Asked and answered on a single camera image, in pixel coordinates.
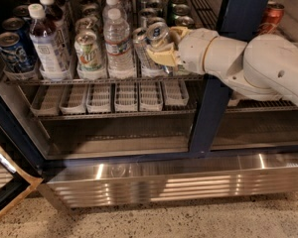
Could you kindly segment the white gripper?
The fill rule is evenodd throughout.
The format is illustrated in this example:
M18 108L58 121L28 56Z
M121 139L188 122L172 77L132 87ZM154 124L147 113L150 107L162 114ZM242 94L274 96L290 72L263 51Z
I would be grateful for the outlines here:
M174 26L170 28L170 36L178 45L179 52L175 50L174 44L159 49L147 46L146 52L149 58L166 66L176 66L181 60L185 70L204 74L204 56L211 41L219 34L205 28L190 30L187 27Z

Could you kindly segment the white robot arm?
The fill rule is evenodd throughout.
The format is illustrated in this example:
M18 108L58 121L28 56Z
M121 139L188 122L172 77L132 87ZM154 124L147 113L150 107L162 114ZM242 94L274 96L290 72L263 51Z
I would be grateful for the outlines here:
M298 48L273 34L243 42L200 28L171 27L167 39L146 48L150 59L209 74L239 94L257 101L284 99L298 107Z

